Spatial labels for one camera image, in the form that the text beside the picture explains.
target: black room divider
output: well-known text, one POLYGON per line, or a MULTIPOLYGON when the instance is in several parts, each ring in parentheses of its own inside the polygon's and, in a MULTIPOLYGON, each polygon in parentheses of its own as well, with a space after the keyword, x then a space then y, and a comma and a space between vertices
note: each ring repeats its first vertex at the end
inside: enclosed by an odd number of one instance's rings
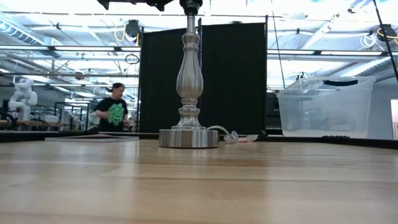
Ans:
MULTIPOLYGON (((139 131, 158 133, 179 120, 175 91, 185 29, 144 34, 141 55, 139 131)), ((200 123, 239 134, 263 126, 265 99, 264 24, 203 26, 200 123)))

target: clear plastic container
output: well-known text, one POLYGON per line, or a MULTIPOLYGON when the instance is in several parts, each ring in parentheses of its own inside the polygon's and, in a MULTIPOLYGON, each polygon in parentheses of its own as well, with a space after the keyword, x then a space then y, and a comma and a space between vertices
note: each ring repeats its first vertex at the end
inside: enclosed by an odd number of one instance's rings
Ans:
POLYGON ((366 138, 374 77, 311 77, 278 94, 284 136, 366 138))

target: round lamp base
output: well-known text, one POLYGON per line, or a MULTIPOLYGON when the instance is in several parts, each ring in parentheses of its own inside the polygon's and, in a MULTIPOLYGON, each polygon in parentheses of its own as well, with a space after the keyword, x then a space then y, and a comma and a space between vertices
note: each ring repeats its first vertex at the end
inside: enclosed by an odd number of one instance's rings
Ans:
POLYGON ((184 149, 218 147, 218 131, 163 129, 159 131, 159 146, 184 149))

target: wooden tabletop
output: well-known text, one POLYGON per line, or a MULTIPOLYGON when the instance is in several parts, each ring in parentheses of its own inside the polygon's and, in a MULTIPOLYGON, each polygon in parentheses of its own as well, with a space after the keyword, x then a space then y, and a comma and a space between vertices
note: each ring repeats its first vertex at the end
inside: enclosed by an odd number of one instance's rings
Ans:
POLYGON ((389 149, 0 144, 4 224, 386 224, 397 211, 398 151, 389 149))

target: person's hair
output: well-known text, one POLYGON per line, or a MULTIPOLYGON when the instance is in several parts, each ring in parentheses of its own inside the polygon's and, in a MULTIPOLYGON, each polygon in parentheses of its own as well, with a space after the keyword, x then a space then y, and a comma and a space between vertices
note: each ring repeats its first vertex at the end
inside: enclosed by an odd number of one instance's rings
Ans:
POLYGON ((124 87, 124 84, 123 83, 113 83, 112 89, 110 89, 109 92, 112 93, 113 89, 120 88, 120 87, 124 87))

